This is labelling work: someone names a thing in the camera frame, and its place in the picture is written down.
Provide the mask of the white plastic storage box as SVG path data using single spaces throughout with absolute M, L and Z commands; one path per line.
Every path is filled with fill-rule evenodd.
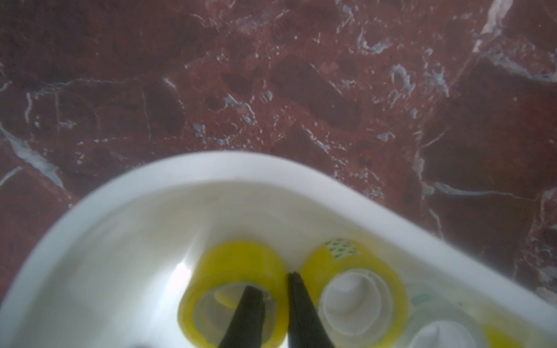
M 537 295 L 318 171 L 246 152 L 157 161 L 82 200 L 4 298 L 1 346 L 196 347 L 178 307 L 206 251 L 260 242 L 288 275 L 332 239 L 363 244 L 399 275 L 406 324 L 410 297 L 433 293 L 524 347 L 556 346 L 556 309 Z

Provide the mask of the transparent tape roll five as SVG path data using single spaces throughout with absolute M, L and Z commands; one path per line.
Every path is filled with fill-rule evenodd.
M 248 240 L 214 246 L 197 262 L 178 307 L 185 337 L 196 347 L 217 347 L 247 286 L 263 292 L 262 346 L 280 347 L 289 319 L 287 269 L 269 246 Z

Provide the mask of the transparent tape roll three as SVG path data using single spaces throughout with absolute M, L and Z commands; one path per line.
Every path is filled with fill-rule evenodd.
M 363 244 L 329 240 L 309 255 L 300 275 L 335 347 L 393 347 L 402 335 L 406 289 Z

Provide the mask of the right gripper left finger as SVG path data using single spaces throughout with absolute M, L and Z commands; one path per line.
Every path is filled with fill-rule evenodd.
M 247 286 L 219 348 L 261 348 L 265 301 L 262 290 Z

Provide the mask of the transparent tape roll two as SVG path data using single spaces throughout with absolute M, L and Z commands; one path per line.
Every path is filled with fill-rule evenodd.
M 410 297 L 410 317 L 396 346 L 401 348 L 481 348 L 487 339 L 470 315 L 433 293 Z

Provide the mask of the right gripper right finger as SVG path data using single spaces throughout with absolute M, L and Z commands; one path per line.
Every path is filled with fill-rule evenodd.
M 333 348 L 299 273 L 287 275 L 289 295 L 288 347 Z

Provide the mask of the transparent tape roll one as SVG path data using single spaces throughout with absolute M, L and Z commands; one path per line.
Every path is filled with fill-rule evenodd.
M 519 341 L 491 325 L 481 325 L 489 348 L 524 348 Z

